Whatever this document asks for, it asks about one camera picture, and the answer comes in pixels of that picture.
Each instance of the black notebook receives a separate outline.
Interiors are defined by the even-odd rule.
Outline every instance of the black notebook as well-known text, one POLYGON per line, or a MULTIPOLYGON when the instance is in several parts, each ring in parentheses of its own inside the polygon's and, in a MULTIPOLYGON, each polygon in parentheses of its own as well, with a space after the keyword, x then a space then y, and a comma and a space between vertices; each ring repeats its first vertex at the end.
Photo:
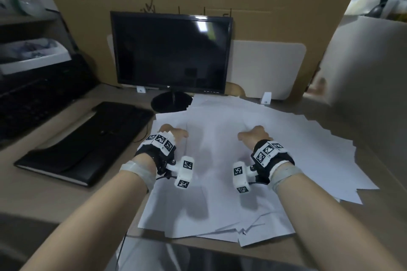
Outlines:
POLYGON ((56 144, 28 152, 15 166, 83 186, 104 174, 154 113, 129 104, 102 102, 95 114, 56 144))

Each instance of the monitor bezel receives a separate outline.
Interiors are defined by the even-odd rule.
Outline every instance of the monitor bezel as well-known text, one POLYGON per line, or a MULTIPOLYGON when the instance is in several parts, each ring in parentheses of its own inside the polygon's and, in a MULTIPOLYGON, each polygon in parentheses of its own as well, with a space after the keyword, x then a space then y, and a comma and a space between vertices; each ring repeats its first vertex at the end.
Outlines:
POLYGON ((110 11, 110 22, 112 25, 113 48, 114 48, 116 75, 117 75, 118 83, 125 84, 125 85, 133 85, 133 86, 144 86, 144 87, 152 87, 152 88, 160 88, 160 89, 169 89, 169 90, 173 90, 173 91, 182 91, 182 92, 190 92, 190 93, 216 93, 216 94, 225 93, 227 68, 229 66, 232 25, 233 25, 232 17, 210 17, 210 16, 206 16, 206 15, 158 14, 158 13, 110 11), (136 82, 136 81, 120 78, 118 52, 117 52, 117 45, 116 45, 116 41, 117 41, 116 36, 117 35, 116 35, 116 30, 115 30, 115 25, 114 25, 114 19, 117 19, 120 17, 180 19, 180 20, 186 20, 186 21, 205 21, 205 22, 225 22, 225 21, 228 22, 228 35, 227 35, 227 40, 226 40, 227 41, 226 42, 226 45, 227 45, 226 60, 225 60, 222 88, 221 89, 209 89, 209 88, 197 88, 197 87, 186 87, 186 86, 168 86, 168 85, 164 85, 164 84, 153 84, 153 83, 145 84, 145 83, 141 83, 141 82, 136 82))

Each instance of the person's left hand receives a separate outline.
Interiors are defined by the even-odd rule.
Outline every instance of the person's left hand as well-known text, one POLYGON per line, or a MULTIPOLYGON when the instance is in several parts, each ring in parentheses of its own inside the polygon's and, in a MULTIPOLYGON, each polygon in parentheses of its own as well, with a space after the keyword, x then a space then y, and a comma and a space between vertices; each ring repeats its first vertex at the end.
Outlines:
POLYGON ((188 137, 188 132, 186 130, 183 129, 176 129, 174 128, 172 125, 170 124, 163 124, 160 127, 159 132, 170 132, 172 133, 172 135, 174 135, 174 138, 176 140, 176 145, 179 144, 179 142, 183 139, 183 138, 187 138, 188 137))

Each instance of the human hand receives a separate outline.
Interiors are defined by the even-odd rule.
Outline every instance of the human hand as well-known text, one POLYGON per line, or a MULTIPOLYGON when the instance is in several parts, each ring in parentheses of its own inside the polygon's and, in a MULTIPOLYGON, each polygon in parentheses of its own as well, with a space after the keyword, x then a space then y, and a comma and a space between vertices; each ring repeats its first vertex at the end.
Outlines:
POLYGON ((183 139, 183 138, 187 138, 188 137, 188 132, 186 130, 183 129, 176 129, 174 128, 172 125, 169 124, 163 124, 160 127, 159 132, 170 132, 172 133, 172 135, 174 135, 174 138, 176 140, 176 145, 178 145, 178 143, 183 139))
POLYGON ((264 130, 261 125, 256 125, 253 129, 248 132, 240 132, 237 134, 238 140, 243 141, 243 143, 250 149, 253 150, 256 144, 262 139, 273 140, 269 134, 264 130))

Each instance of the white marker mount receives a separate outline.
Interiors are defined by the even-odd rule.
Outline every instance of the white marker mount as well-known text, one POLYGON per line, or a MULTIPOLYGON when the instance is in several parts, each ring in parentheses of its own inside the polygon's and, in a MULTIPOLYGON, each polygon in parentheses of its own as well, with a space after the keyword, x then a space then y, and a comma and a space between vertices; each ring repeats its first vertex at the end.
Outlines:
POLYGON ((249 177, 257 176, 254 166, 246 166, 239 161, 233 164, 233 186, 240 194, 250 192, 249 177))
POLYGON ((166 168, 168 170, 177 173, 177 179, 174 182, 174 185, 177 188, 183 190, 188 188, 192 180, 194 165, 195 160, 186 155, 181 157, 181 160, 176 162, 174 165, 167 164, 166 168))

